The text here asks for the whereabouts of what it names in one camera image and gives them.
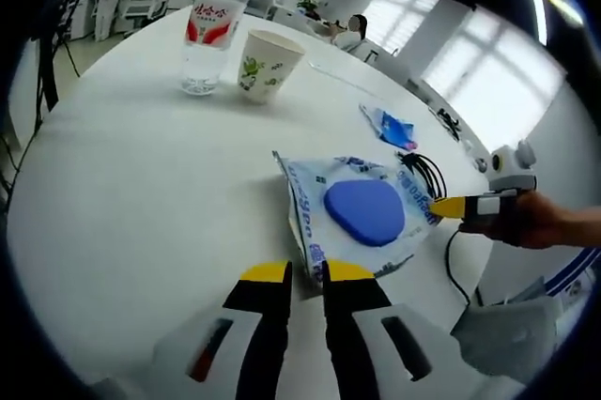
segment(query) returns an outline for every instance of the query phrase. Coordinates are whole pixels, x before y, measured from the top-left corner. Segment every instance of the plastic water bottle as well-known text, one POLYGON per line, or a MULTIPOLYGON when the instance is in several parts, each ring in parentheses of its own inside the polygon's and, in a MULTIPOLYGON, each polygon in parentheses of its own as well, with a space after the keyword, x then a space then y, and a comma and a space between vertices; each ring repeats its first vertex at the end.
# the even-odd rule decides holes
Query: plastic water bottle
POLYGON ((227 50, 248 0, 194 0, 186 29, 182 88, 208 95, 217 86, 227 50))

